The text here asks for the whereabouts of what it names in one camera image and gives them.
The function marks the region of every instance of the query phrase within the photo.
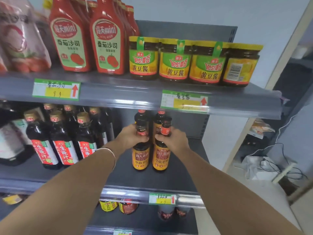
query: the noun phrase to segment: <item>price tag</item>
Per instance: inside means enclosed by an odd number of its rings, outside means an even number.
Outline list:
[[[113,232],[113,235],[131,235],[132,232],[130,231],[121,231],[121,230],[115,230]]]
[[[149,204],[163,204],[163,205],[175,205],[176,195],[171,194],[149,194]]]
[[[33,97],[78,101],[80,82],[54,81],[35,78]]]
[[[163,90],[161,108],[207,113],[208,97],[188,92]]]

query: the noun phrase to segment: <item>forearm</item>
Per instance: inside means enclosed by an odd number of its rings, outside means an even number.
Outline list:
[[[116,159],[124,151],[117,141],[106,147]],[[2,220],[0,234],[82,234],[114,163],[102,149],[60,172]]]
[[[181,151],[178,157],[221,235],[303,234],[257,194],[192,150]]]

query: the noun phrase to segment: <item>bracelet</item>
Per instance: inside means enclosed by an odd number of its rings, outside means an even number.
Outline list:
[[[109,150],[111,153],[112,153],[112,155],[113,155],[113,157],[114,157],[114,160],[115,160],[115,162],[114,162],[114,166],[113,166],[113,169],[112,169],[112,171],[114,170],[114,168],[115,168],[115,166],[116,166],[116,157],[115,157],[115,154],[112,152],[112,150],[111,149],[108,149],[108,148],[100,148],[100,149],[97,149],[97,151],[98,150],[101,150],[101,149],[107,149],[107,150]]]

